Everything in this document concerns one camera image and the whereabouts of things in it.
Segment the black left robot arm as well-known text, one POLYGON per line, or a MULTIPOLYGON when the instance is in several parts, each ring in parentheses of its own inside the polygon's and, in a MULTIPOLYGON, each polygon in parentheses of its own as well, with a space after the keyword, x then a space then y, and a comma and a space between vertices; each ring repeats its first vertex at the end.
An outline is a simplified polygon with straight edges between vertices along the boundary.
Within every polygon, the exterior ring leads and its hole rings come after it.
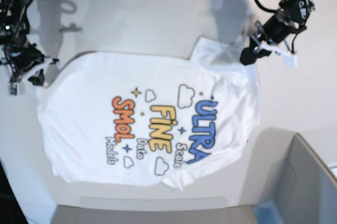
POLYGON ((259 9, 272 16, 264 24, 254 23, 255 31, 250 35, 249 46, 241 53, 240 62, 251 65, 275 53, 284 57, 286 65, 296 67, 298 58, 294 42, 307 29, 306 23, 315 10, 313 0, 280 0, 277 9, 266 8, 259 0, 254 1, 259 9))

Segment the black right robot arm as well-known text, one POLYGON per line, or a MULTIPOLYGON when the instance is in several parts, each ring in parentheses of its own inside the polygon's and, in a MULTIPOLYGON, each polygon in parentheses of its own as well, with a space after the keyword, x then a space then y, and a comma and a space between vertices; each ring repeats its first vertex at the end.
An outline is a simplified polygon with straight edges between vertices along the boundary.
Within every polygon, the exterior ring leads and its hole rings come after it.
POLYGON ((9 84, 31 82, 44 86, 44 71, 59 62, 44 55, 28 39, 30 24, 27 10, 33 0, 1 0, 1 66, 9 70, 9 84))

